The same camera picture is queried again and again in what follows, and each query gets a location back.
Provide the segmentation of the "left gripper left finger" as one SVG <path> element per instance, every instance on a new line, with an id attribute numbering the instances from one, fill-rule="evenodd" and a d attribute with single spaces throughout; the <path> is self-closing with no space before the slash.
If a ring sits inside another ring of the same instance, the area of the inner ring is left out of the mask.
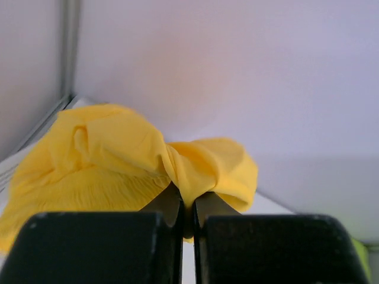
<path id="1" fill-rule="evenodd" d="M 137 212 L 42 212 L 21 227 L 2 283 L 180 283 L 184 204 L 175 186 Z"/>

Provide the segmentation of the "lime green shorts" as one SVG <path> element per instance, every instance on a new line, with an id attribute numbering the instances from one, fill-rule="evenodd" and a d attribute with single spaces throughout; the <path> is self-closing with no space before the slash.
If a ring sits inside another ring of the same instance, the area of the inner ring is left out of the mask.
<path id="1" fill-rule="evenodd" d="M 361 266 L 365 272 L 365 275 L 369 281 L 372 282 L 371 269 L 369 264 L 368 249 L 358 240 L 351 238 L 352 244 L 356 250 Z"/>

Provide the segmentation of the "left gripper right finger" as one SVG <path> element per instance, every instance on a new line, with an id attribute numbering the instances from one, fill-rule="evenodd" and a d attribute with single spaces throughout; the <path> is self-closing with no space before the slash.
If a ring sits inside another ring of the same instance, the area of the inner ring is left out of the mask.
<path id="1" fill-rule="evenodd" d="M 197 283 L 368 283 L 327 215 L 242 215 L 214 192 L 193 204 Z"/>

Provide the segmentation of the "yellow shorts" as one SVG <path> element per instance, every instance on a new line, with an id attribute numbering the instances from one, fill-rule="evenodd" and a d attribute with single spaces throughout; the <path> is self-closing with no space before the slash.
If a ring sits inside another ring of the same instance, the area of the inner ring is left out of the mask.
<path id="1" fill-rule="evenodd" d="M 168 185 L 189 208 L 215 192 L 239 212 L 248 210 L 258 167 L 229 138 L 167 143 L 142 115 L 119 105 L 62 111 L 21 160 L 1 215 L 1 252 L 24 223 L 52 211 L 139 211 Z"/>

